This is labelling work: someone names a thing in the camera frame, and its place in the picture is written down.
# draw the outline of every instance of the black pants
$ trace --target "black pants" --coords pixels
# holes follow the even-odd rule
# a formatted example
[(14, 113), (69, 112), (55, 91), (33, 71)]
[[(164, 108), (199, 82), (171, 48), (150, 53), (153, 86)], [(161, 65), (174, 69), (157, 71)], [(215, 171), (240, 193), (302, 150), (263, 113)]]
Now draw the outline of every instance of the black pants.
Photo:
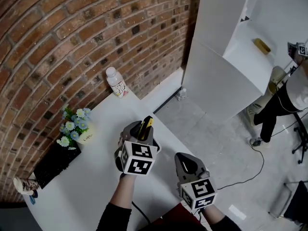
[[(282, 107), (277, 95), (279, 96), (283, 107), (291, 112), (286, 111)], [(291, 103), (286, 90), (286, 84), (284, 84), (283, 87), (278, 90), (277, 94), (270, 99), (264, 109), (259, 114), (255, 115), (255, 125), (263, 123), (260, 134), (261, 139), (266, 143), (270, 141), (271, 135), (275, 128), (277, 116), (289, 115), (295, 111), (298, 111), (298, 109), (296, 109)]]

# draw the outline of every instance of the black sleeve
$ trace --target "black sleeve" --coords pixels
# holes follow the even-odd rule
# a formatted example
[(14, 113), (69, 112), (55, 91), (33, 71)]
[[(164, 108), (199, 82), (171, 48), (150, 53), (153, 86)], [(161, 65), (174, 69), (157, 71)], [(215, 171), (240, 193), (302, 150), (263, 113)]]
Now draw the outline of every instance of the black sleeve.
[(220, 222), (210, 225), (212, 231), (241, 231), (239, 226), (237, 226), (229, 217), (225, 216)]
[(126, 231), (131, 209), (125, 209), (109, 203), (101, 217), (96, 231), (110, 230)]

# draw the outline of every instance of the white cabinet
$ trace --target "white cabinet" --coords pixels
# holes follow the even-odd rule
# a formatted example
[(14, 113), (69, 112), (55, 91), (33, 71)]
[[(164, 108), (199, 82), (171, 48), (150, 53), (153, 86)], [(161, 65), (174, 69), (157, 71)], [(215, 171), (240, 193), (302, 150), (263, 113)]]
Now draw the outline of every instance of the white cabinet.
[[(227, 120), (264, 94), (275, 46), (249, 20), (257, 0), (201, 0), (183, 87), (213, 120)], [(265, 41), (265, 56), (254, 45)]]

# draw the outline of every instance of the white table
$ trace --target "white table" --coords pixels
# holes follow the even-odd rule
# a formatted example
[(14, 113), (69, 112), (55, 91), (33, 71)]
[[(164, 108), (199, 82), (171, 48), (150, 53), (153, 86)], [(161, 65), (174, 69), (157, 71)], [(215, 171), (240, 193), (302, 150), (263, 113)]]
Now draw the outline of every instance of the white table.
[[(43, 231), (96, 230), (119, 181), (120, 172), (113, 157), (119, 134), (129, 123), (148, 115), (154, 118), (154, 137), (162, 151), (150, 174), (137, 177), (133, 201), (151, 221), (180, 202), (174, 155), (190, 151), (132, 92), (123, 99), (112, 94), (92, 111), (97, 134), (91, 144), (82, 148), (68, 169), (38, 192), (35, 205), (25, 196)], [(137, 230), (146, 224), (144, 217), (132, 207), (128, 230)]]

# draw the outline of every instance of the black planter box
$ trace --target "black planter box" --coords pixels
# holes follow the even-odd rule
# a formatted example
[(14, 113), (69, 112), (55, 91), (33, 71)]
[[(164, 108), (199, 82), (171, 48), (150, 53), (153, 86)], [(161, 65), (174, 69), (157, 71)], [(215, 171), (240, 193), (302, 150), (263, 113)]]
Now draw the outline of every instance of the black planter box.
[(68, 150), (58, 143), (53, 143), (50, 146), (49, 151), (34, 170), (35, 177), (42, 189), (63, 170), (67, 169), (70, 162), (81, 153), (77, 143), (75, 147), (75, 150)]

